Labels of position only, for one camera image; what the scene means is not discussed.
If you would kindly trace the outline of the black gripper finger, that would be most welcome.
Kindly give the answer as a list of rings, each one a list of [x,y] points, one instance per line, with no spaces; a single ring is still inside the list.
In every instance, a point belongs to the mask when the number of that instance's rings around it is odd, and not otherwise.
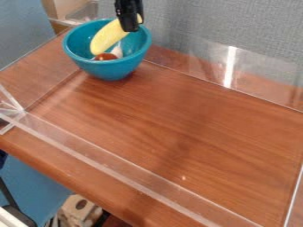
[[[124,32],[139,29],[139,0],[115,0],[115,12]]]
[[[140,14],[142,18],[144,18],[143,1],[135,0],[135,3],[136,3],[136,12]]]

